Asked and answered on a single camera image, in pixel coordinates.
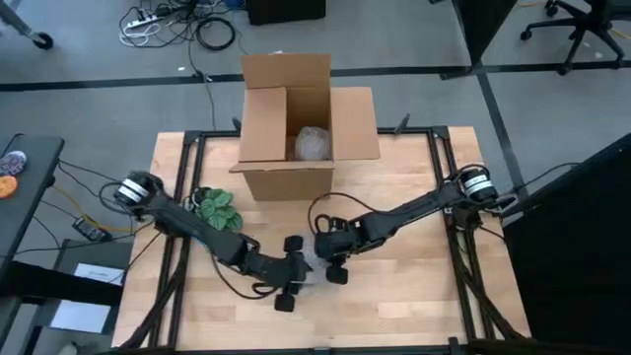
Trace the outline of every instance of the green plant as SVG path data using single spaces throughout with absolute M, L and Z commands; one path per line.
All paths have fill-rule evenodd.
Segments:
M 221 188 L 209 189 L 195 213 L 219 231 L 238 232 L 244 227 L 244 219 L 230 203 L 233 194 Z

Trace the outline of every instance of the floor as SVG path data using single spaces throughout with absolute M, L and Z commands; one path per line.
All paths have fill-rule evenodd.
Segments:
M 61 136 L 66 140 L 64 160 L 122 178 L 130 170 L 149 169 L 158 132 L 212 129 L 206 91 L 200 84 L 186 84 L 185 78 L 193 72 L 185 44 L 137 49 L 119 42 L 118 21 L 137 1 L 60 0 L 52 7 L 43 0 L 19 3 L 19 15 L 37 31 L 54 37 L 55 47 L 44 52 L 11 29 L 2 31 L 0 133 Z M 243 12 L 225 18 L 241 31 L 242 47 L 249 53 L 329 52 L 334 69 L 470 64 L 450 1 L 432 6 L 421 0 L 329 0 L 327 6 L 324 19 L 310 22 L 253 27 Z M 566 15 L 561 11 L 557 18 Z M 545 19 L 540 4 L 516 6 L 484 54 L 484 64 L 563 61 L 571 43 L 569 29 L 537 29 L 528 42 L 519 41 L 525 25 Z M 614 25 L 631 33 L 630 25 Z M 224 35 L 217 30 L 211 36 Z M 631 40 L 618 37 L 617 41 L 631 52 Z M 236 45 L 213 53 L 197 44 L 192 47 L 196 66 L 211 75 L 241 73 L 241 54 Z M 602 42 L 587 35 L 576 60 L 613 58 Z M 374 71 L 367 76 L 336 76 L 332 85 L 372 87 L 381 126 L 397 125 L 408 113 L 410 125 L 474 126 L 485 162 L 502 191 L 557 164 L 583 161 L 631 130 L 631 106 L 625 103 L 627 89 L 631 90 L 627 68 L 575 70 L 565 77 L 550 70 L 497 71 L 450 81 L 436 74 L 377 75 L 379 71 Z M 86 85 L 95 87 L 71 89 Z M 232 129 L 232 117 L 242 114 L 244 84 L 213 83 L 210 89 L 217 129 Z M 92 188 L 104 183 L 90 174 L 72 173 Z M 560 173 L 528 190 L 540 188 Z M 128 223 L 104 211 L 66 175 L 56 175 L 57 184 L 93 218 L 102 224 Z M 72 208 L 52 190 L 45 199 Z M 36 215 L 58 238 L 81 238 L 70 229 L 73 221 L 58 211 L 41 205 Z M 21 249 L 52 246 L 52 239 L 31 225 Z M 55 257 L 53 251 L 26 253 L 20 260 L 49 267 Z M 21 309 L 1 354 L 20 353 L 34 313 L 33 307 Z M 50 340 L 55 333 L 42 341 L 57 344 L 58 340 Z M 49 351 L 42 345 L 35 354 Z

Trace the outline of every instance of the clear plastic bag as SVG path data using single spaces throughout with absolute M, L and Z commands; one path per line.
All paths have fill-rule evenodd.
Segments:
M 319 127 L 303 127 L 296 138 L 296 160 L 324 161 L 331 156 L 331 136 Z

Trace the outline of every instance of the cardboard box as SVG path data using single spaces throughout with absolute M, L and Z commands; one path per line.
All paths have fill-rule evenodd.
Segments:
M 239 163 L 258 201 L 313 199 L 331 191 L 334 161 L 380 157 L 370 88 L 331 88 L 330 54 L 242 57 L 244 120 Z M 302 127 L 331 135 L 331 161 L 293 161 Z

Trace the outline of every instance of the wooden tabletop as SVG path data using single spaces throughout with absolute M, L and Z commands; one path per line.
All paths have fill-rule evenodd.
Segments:
M 482 163 L 472 127 L 453 127 L 450 133 L 458 166 Z M 182 137 L 182 133 L 160 133 L 156 143 L 151 172 L 164 180 L 169 193 L 175 186 Z M 390 209 L 436 187 L 425 135 L 380 136 L 380 146 L 379 160 L 336 162 L 333 190 L 350 193 L 375 208 Z M 209 139 L 200 185 L 231 191 L 235 207 L 244 216 L 243 232 L 261 242 L 262 252 L 282 257 L 285 237 L 309 235 L 310 202 L 255 202 L 243 176 L 228 173 L 238 153 L 237 138 Z M 191 154 L 186 188 L 193 159 Z M 352 201 L 332 197 L 314 209 L 314 215 L 323 212 L 352 218 L 366 211 Z M 502 233 L 496 219 L 483 218 L 485 227 Z M 154 235 L 150 230 L 140 233 L 132 256 Z M 475 239 L 489 297 L 517 331 L 528 335 L 504 243 L 484 231 L 477 231 Z M 150 309 L 164 244 L 165 239 L 159 238 L 131 268 L 113 346 L 124 342 Z M 447 343 L 450 336 L 465 342 L 440 213 L 400 229 L 382 248 L 353 256 L 347 263 L 347 285 L 321 283 L 305 288 L 290 314 L 275 312 L 273 297 L 248 301 L 233 294 L 216 275 L 209 257 L 201 245 L 193 243 L 178 335 L 180 350 L 438 345 Z M 238 289 L 249 291 L 253 279 L 224 269 Z M 167 307 L 163 343 L 170 314 Z M 474 315 L 479 323 L 477 306 Z

